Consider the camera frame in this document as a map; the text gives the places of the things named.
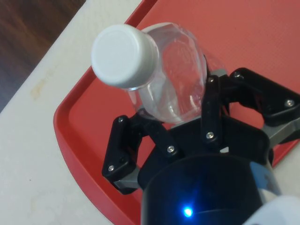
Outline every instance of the white table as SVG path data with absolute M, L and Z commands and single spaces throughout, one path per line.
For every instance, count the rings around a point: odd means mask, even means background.
M 58 147 L 53 114 L 90 66 L 105 27 L 123 23 L 140 0 L 87 0 L 0 114 L 0 224 L 111 224 L 88 200 Z M 285 194 L 300 197 L 300 147 L 275 169 Z

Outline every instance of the black cylindrical housing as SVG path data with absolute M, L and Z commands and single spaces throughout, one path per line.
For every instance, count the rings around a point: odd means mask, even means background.
M 250 164 L 207 155 L 169 165 L 144 190 L 141 224 L 241 225 L 263 204 Z

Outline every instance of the clear plastic bottle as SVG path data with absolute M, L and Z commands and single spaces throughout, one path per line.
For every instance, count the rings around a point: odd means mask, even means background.
M 96 38 L 91 60 L 97 77 L 126 89 L 144 117 L 178 124 L 201 114 L 205 57 L 194 36 L 174 23 L 142 31 L 108 27 Z

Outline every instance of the white bottle cap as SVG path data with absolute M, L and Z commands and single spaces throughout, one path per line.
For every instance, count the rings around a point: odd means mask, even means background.
M 104 83 L 123 88 L 145 84 L 157 66 L 158 50 L 151 38 L 126 25 L 113 25 L 96 38 L 91 53 L 92 68 Z

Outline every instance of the blue led light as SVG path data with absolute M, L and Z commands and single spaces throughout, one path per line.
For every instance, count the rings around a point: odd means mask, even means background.
M 191 217 L 193 215 L 193 210 L 189 207 L 183 209 L 183 213 L 185 217 Z

